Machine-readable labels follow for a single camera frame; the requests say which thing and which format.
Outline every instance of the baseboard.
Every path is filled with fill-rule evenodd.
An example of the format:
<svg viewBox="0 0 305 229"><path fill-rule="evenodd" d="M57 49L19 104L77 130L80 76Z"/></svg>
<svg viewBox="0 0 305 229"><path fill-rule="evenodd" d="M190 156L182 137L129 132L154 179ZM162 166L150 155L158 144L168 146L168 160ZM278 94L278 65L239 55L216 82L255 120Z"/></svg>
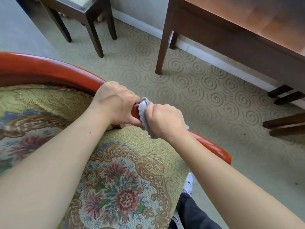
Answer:
<svg viewBox="0 0 305 229"><path fill-rule="evenodd" d="M162 30L160 30L158 28L148 25L147 23L144 23L138 19L135 19L135 18L133 18L127 14L124 14L118 10L115 10L115 9L112 9L112 14L113 14L114 18L116 18L122 22L125 22L133 27L143 30L144 32L151 34L157 38L160 38L160 39L162 38ZM259 88L262 88L263 90L266 90L269 92L269 91L272 91L273 89L277 88L276 86L271 85L271 84L267 83L266 81L261 80L239 68L236 68L236 67L230 65L229 63L227 63L226 61L223 61L222 59L217 58L214 55L207 53L206 51L201 50L193 45L189 45L188 43L186 43L182 40L178 39L176 46L178 48L180 48L181 50L187 51L188 53L190 53L214 66L217 66L220 69L223 69L226 72L229 72ZM293 101L292 104L305 109L305 101L303 101L303 100Z"/></svg>

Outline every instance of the beige carpet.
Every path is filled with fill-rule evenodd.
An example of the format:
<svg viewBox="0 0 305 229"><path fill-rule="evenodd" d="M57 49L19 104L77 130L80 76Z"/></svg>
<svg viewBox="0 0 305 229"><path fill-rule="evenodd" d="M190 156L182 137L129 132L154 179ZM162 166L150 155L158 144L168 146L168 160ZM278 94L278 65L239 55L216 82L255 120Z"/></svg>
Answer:
<svg viewBox="0 0 305 229"><path fill-rule="evenodd" d="M180 49L167 51L163 76L158 76L160 40L121 21L115 21L116 41L106 23L96 24L105 54L101 59L79 22L64 19L73 40L68 43L41 7L33 6L30 17L63 61L118 81L154 103L179 108L192 131L227 150L234 168L305 220L305 137L273 138L261 126L303 109L276 106L264 90ZM227 228L197 182L193 198Z"/></svg>

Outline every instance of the cleaning rag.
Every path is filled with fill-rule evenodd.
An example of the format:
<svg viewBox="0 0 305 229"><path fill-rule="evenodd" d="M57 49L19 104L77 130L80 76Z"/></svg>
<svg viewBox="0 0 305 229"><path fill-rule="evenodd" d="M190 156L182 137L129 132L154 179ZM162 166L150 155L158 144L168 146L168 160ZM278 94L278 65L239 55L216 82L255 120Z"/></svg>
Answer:
<svg viewBox="0 0 305 229"><path fill-rule="evenodd" d="M149 102L148 98L146 97L142 98L142 102L139 103L139 107L138 107L139 116L143 126L145 127L145 130L148 132L148 135L150 135L151 139L157 139L158 137L151 131L145 116L145 109L147 107L148 102Z"/></svg>

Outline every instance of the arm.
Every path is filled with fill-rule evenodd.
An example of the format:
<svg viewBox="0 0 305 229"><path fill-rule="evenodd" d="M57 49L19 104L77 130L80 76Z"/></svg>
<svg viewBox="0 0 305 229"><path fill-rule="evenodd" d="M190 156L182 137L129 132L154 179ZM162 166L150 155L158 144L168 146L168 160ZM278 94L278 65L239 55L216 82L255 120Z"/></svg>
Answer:
<svg viewBox="0 0 305 229"><path fill-rule="evenodd" d="M131 116L140 98L117 82L105 83L89 108L0 179L3 228L56 228L88 159L110 124L141 125Z"/></svg>
<svg viewBox="0 0 305 229"><path fill-rule="evenodd" d="M146 117L154 133L177 151L230 228L305 228L288 208L204 148L185 129L181 112L149 104Z"/></svg>

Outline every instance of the hand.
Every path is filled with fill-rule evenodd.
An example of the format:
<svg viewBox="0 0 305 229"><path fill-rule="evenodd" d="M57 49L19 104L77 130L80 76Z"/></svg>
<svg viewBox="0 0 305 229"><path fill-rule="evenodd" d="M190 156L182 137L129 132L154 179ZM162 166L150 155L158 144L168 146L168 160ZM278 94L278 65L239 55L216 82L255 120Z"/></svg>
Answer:
<svg viewBox="0 0 305 229"><path fill-rule="evenodd" d="M97 90L89 108L105 113L103 117L109 120L109 124L132 124L142 128L141 121L131 115L133 105L140 100L139 96L123 85L110 81Z"/></svg>
<svg viewBox="0 0 305 229"><path fill-rule="evenodd" d="M154 134L169 143L173 138L187 133L181 111L169 104L149 102L145 109L145 116Z"/></svg>

